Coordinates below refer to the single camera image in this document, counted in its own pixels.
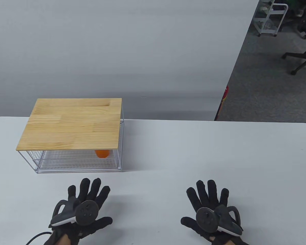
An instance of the hand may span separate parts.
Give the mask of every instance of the hand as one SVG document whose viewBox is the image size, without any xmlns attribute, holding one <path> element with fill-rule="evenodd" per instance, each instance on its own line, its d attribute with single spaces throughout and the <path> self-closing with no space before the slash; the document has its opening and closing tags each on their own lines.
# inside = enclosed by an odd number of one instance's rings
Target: hand
<svg viewBox="0 0 306 245">
<path fill-rule="evenodd" d="M 88 192 L 90 186 L 90 180 L 85 178 L 80 183 L 80 190 L 78 199 L 80 203 L 86 200 L 93 200 L 97 203 L 99 209 L 102 207 L 104 201 L 107 199 L 110 192 L 110 187 L 104 186 L 101 192 L 98 194 L 98 191 L 101 186 L 101 180 L 99 178 L 95 179 L 91 185 L 91 190 Z M 76 187 L 74 185 L 68 188 L 68 199 L 70 197 L 76 196 Z M 112 224 L 111 217 L 103 217 L 99 220 L 94 221 L 92 224 L 87 226 L 81 226 L 77 223 L 66 223 L 59 226 L 49 226 L 52 228 L 53 233 L 50 236 L 49 240 L 46 241 L 44 245 L 54 245 L 59 240 L 65 239 L 64 235 L 67 235 L 70 240 L 70 245 L 77 245 L 79 240 L 93 234 L 97 230 L 103 229 L 107 225 Z"/>
<path fill-rule="evenodd" d="M 187 189 L 186 193 L 187 196 L 195 210 L 197 212 L 198 209 L 201 207 L 207 207 L 209 209 L 214 210 L 219 205 L 225 205 L 227 207 L 228 204 L 228 197 L 229 197 L 229 190 L 226 188 L 223 188 L 220 195 L 220 201 L 217 197 L 217 190 L 216 190 L 216 184 L 214 180 L 208 181 L 208 193 L 206 193 L 205 185 L 203 181 L 199 180 L 196 182 L 197 192 L 198 196 L 196 194 L 196 191 L 194 188 L 190 187 Z M 183 217 L 181 219 L 181 224 L 185 225 L 192 230 L 194 230 L 197 234 L 199 234 L 201 237 L 204 237 L 208 241 L 212 243 L 212 245 L 248 245 L 244 243 L 240 237 L 234 237 L 228 233 L 225 232 L 214 232 L 214 233 L 208 233 L 201 229 L 199 225 L 197 224 L 195 219 L 192 219 L 190 217 Z"/>
</svg>

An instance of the wire mesh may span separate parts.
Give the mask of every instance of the wire mesh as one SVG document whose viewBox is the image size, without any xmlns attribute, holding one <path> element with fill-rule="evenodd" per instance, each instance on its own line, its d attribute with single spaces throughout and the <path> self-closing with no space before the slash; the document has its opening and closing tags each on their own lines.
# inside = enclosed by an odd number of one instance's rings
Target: wire mesh
<svg viewBox="0 0 306 245">
<path fill-rule="evenodd" d="M 119 149 L 110 150 L 107 158 L 97 157 L 95 150 L 27 151 L 37 170 L 121 169 L 124 122 L 120 122 Z"/>
</svg>

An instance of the white cart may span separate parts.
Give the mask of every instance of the white cart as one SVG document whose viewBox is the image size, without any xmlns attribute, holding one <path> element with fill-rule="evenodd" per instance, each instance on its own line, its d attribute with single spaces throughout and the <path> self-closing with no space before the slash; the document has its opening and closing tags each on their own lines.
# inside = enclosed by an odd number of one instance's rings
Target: white cart
<svg viewBox="0 0 306 245">
<path fill-rule="evenodd" d="M 274 1 L 275 0 L 260 0 L 258 3 L 253 17 L 253 24 L 258 31 L 258 36 L 261 36 L 262 33 L 269 33 L 273 34 L 273 36 L 277 36 L 278 30 L 287 13 L 288 5 L 285 3 L 274 3 Z M 283 6 L 284 9 L 274 10 L 275 6 Z M 273 14 L 283 15 L 278 26 L 270 20 L 270 15 Z"/>
</svg>

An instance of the orange cup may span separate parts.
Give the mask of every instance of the orange cup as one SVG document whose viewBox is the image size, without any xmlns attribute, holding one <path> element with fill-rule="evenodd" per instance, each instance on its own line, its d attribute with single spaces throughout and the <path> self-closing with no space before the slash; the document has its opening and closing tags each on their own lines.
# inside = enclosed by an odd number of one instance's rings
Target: orange cup
<svg viewBox="0 0 306 245">
<path fill-rule="evenodd" d="M 110 150 L 95 150 L 98 158 L 107 158 L 110 155 Z"/>
</svg>

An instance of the wooden lid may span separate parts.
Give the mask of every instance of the wooden lid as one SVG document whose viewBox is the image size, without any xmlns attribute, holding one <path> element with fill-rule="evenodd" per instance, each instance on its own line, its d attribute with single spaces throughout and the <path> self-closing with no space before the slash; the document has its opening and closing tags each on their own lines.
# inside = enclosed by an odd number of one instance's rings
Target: wooden lid
<svg viewBox="0 0 306 245">
<path fill-rule="evenodd" d="M 16 148 L 117 149 L 121 99 L 38 99 Z"/>
</svg>

